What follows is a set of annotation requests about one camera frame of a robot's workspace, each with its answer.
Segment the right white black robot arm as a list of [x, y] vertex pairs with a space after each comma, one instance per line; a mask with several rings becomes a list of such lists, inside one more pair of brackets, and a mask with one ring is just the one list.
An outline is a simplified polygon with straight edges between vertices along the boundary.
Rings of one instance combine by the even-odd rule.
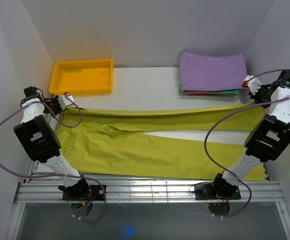
[[249, 97], [255, 103], [269, 112], [245, 140], [244, 154], [228, 170], [216, 175], [210, 192], [217, 199], [229, 199], [252, 169], [276, 160], [290, 144], [290, 69], [281, 70], [270, 84], [248, 75], [242, 86], [249, 89]]

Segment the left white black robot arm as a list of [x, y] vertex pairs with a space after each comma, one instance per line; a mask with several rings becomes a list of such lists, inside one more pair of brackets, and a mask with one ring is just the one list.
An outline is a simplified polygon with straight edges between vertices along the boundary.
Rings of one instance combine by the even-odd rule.
[[58, 187], [59, 190], [75, 200], [89, 200], [91, 187], [61, 154], [61, 143], [45, 118], [47, 114], [55, 117], [69, 106], [76, 106], [74, 98], [69, 93], [45, 98], [34, 86], [25, 88], [24, 94], [25, 98], [20, 102], [24, 109], [23, 118], [13, 131], [25, 152], [32, 161], [38, 161], [60, 175], [63, 185]]

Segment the yellow-green trousers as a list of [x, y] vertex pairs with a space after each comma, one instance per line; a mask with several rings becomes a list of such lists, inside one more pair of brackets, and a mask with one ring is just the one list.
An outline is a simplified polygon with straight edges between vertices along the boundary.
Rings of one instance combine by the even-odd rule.
[[265, 116], [250, 104], [198, 109], [124, 111], [67, 109], [57, 137], [80, 172], [213, 180], [243, 153], [241, 144], [154, 136], [160, 131], [250, 132]]

